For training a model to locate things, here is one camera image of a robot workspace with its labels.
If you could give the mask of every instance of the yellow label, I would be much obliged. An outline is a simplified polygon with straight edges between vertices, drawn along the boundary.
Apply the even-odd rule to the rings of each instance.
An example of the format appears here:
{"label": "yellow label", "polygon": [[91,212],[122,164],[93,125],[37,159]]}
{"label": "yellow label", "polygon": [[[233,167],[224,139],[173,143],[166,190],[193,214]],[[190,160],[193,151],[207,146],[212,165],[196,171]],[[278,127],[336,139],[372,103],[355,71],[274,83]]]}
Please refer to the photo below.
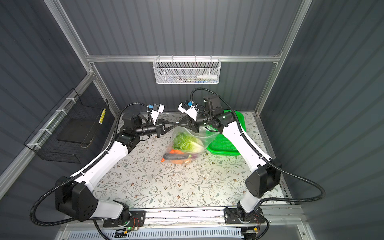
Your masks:
{"label": "yellow label", "polygon": [[99,119],[99,123],[100,123],[100,124],[103,123],[104,116],[105,116],[105,109],[104,109],[103,112],[101,113],[101,116],[100,116],[100,119]]}

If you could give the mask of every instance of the floral tablecloth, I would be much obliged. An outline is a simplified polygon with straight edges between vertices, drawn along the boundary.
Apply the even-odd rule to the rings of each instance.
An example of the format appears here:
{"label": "floral tablecloth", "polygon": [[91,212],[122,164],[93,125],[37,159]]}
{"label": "floral tablecloth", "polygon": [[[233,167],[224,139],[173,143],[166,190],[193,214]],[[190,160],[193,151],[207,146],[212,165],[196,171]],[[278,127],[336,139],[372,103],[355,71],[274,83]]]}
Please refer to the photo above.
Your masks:
{"label": "floral tablecloth", "polygon": [[[243,115],[247,133],[265,151],[252,113]],[[181,117],[181,114],[159,116],[169,121]],[[125,202],[131,208],[236,205],[246,191],[245,179],[251,173],[244,159],[213,155],[206,150],[190,164],[161,163],[171,138],[169,132],[140,142],[100,180],[93,194],[98,199]],[[278,185],[265,196],[283,197],[283,194]]]}

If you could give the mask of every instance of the green leafy vegetable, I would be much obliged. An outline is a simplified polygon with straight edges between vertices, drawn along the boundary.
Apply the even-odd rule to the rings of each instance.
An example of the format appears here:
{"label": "green leafy vegetable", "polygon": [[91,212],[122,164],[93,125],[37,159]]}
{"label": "green leafy vegetable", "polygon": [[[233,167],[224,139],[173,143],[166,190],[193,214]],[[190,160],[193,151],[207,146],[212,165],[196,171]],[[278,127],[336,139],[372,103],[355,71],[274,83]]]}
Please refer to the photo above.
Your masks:
{"label": "green leafy vegetable", "polygon": [[188,135],[185,132],[181,132],[175,137],[173,140],[173,148],[187,153],[200,153],[205,149],[200,139]]}

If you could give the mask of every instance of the green plastic basket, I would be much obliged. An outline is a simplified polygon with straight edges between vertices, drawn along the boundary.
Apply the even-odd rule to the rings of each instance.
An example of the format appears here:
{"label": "green plastic basket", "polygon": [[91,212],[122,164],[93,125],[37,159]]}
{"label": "green plastic basket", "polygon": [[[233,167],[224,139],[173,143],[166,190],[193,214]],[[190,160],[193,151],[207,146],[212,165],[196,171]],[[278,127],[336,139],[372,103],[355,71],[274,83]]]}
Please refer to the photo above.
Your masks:
{"label": "green plastic basket", "polygon": [[[242,113],[235,111],[237,117],[239,118],[240,125],[245,130],[245,121]],[[226,138],[224,135],[217,135],[216,139],[207,147],[208,151],[215,155],[225,155],[225,156],[238,156],[240,153],[236,147]]]}

